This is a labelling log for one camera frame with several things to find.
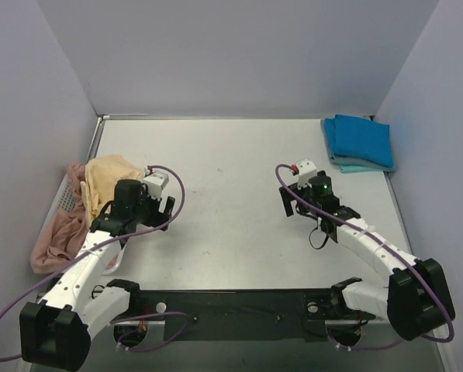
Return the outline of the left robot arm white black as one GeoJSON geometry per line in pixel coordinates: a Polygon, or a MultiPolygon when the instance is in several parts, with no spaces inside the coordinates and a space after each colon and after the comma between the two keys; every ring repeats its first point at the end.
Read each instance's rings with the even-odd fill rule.
{"type": "Polygon", "coordinates": [[[93,220],[78,252],[79,261],[37,303],[19,314],[21,354],[26,362],[77,371],[92,340],[118,316],[134,319],[142,311],[138,283],[112,280],[96,298],[92,291],[112,260],[123,255],[139,225],[167,229],[174,198],[160,207],[168,175],[157,171],[142,181],[123,179],[113,199],[93,220]]]}

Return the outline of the bright blue t shirt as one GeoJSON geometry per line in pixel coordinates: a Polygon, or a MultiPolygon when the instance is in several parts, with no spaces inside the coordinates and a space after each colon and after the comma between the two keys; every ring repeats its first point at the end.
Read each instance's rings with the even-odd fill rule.
{"type": "Polygon", "coordinates": [[[336,155],[354,157],[392,167],[395,164],[390,141],[390,126],[362,117],[335,115],[335,143],[331,150],[336,155]]]}

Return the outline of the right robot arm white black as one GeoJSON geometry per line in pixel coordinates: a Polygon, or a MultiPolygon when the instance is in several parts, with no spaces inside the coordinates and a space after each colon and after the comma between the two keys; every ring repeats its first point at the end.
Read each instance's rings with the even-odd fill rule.
{"type": "Polygon", "coordinates": [[[447,326],[454,338],[455,310],[442,266],[434,259],[421,260],[378,234],[352,208],[342,205],[333,193],[330,177],[322,170],[289,166],[295,183],[278,189],[285,214],[315,221],[315,229],[350,250],[386,282],[377,287],[358,277],[331,288],[329,307],[338,317],[352,312],[371,314],[389,321],[401,339],[430,338],[430,332],[447,326]]]}

